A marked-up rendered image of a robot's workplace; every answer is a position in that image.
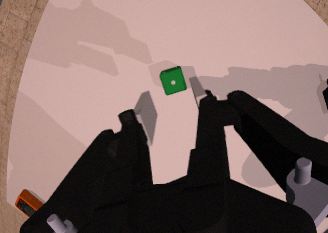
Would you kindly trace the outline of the orange pocket multimeter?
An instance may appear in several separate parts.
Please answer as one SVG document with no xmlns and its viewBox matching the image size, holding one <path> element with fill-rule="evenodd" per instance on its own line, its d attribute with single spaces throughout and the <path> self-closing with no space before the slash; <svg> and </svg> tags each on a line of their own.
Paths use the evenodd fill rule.
<svg viewBox="0 0 328 233">
<path fill-rule="evenodd" d="M 44 203 L 24 189 L 18 196 L 15 206 L 30 218 Z"/>
</svg>

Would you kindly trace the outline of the green die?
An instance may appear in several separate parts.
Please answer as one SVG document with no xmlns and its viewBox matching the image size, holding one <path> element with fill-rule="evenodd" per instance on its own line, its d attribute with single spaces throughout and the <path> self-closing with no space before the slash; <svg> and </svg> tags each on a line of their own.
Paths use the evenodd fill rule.
<svg viewBox="0 0 328 233">
<path fill-rule="evenodd" d="M 159 77 L 167 96 L 187 89 L 180 66 L 161 71 Z"/>
</svg>

